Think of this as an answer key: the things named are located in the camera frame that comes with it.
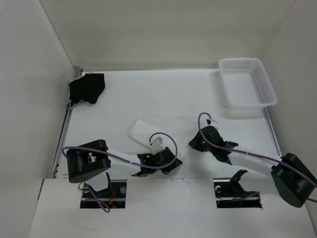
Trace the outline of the white tank top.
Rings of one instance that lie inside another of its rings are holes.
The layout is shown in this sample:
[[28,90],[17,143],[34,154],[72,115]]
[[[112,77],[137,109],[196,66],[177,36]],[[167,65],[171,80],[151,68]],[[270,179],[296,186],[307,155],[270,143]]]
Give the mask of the white tank top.
[[172,153],[175,153],[174,143],[166,135],[156,134],[151,138],[151,141],[149,141],[150,137],[156,132],[166,133],[172,137],[172,139],[176,142],[176,145],[178,148],[177,158],[185,164],[187,160],[185,158],[185,155],[187,153],[188,146],[186,145],[186,142],[183,139],[177,138],[173,134],[164,132],[163,130],[157,127],[154,127],[146,123],[145,121],[138,119],[133,125],[132,129],[129,131],[128,137],[130,137],[131,139],[145,146],[148,149],[151,149],[151,146],[150,146],[151,142],[153,142],[157,137],[161,137],[163,139],[164,148],[168,147]]

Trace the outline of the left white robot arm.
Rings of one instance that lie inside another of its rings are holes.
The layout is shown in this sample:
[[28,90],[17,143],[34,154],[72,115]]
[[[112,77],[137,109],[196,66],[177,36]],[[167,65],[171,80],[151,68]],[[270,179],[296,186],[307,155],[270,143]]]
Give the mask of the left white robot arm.
[[178,149],[165,147],[161,137],[150,142],[150,150],[144,154],[124,154],[108,148],[106,141],[99,139],[77,147],[64,147],[62,154],[67,160],[69,182],[84,182],[104,198],[111,192],[110,179],[142,178],[159,171],[166,175],[183,164]]

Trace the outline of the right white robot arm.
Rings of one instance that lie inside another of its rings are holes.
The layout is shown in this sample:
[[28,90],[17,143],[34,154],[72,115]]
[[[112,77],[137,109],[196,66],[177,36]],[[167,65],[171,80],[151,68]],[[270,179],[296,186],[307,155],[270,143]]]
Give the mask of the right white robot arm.
[[241,166],[271,177],[277,194],[289,205],[300,208],[317,187],[317,179],[294,154],[270,157],[252,152],[236,142],[225,141],[213,126],[198,131],[189,146],[210,152],[220,162]]

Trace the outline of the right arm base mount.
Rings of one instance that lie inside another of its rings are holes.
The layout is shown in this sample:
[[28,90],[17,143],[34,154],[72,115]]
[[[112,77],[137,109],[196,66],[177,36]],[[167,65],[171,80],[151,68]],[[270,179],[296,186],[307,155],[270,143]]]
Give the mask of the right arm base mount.
[[239,183],[245,173],[247,170],[239,170],[230,178],[213,180],[217,208],[262,208],[260,193],[245,191]]

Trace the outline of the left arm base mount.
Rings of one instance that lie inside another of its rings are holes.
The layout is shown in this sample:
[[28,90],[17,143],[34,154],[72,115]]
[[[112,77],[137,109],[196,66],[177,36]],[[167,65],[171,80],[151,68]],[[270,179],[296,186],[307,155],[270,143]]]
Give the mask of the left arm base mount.
[[113,180],[106,173],[106,188],[100,191],[87,188],[86,183],[80,183],[78,189],[82,192],[81,209],[124,209],[126,205],[127,180]]

